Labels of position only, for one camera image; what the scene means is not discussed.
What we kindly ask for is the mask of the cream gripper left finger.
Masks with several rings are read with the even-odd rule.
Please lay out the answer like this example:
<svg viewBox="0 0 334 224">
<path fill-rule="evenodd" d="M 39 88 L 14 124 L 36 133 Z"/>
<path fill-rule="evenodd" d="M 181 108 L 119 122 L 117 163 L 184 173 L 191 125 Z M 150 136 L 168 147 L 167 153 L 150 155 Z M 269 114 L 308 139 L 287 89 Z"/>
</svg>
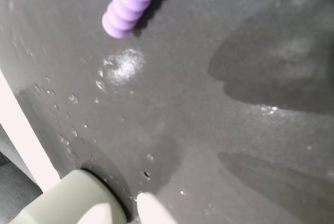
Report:
<svg viewBox="0 0 334 224">
<path fill-rule="evenodd" d="M 10 223 L 112 223 L 113 202 L 93 204 L 34 201 Z"/>
</svg>

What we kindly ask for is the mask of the cream gripper right finger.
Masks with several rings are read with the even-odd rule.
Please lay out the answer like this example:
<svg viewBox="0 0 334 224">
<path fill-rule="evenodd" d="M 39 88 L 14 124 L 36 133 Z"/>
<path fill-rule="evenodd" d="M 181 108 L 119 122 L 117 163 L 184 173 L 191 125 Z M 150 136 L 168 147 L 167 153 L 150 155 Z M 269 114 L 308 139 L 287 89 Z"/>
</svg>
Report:
<svg viewBox="0 0 334 224">
<path fill-rule="evenodd" d="M 137 211 L 142 224 L 178 224 L 162 203 L 149 192 L 137 195 Z"/>
</svg>

